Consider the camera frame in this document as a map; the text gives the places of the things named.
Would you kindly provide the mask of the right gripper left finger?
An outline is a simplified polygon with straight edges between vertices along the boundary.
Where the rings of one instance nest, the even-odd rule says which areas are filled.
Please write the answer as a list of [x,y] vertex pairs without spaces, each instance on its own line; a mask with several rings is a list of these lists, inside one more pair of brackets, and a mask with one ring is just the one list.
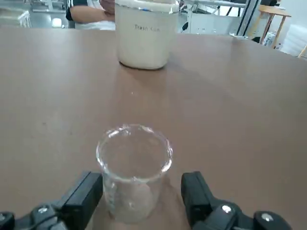
[[1,212],[0,228],[2,230],[84,230],[102,195],[102,175],[87,171],[56,202],[40,204],[20,218],[16,218],[12,212]]

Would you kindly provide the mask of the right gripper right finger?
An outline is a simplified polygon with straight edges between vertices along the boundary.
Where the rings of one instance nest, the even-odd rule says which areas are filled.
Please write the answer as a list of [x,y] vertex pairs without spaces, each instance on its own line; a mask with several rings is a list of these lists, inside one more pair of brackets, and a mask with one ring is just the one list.
[[256,211],[252,217],[230,201],[213,196],[199,171],[181,177],[181,196],[193,230],[290,230],[290,224],[271,211]]

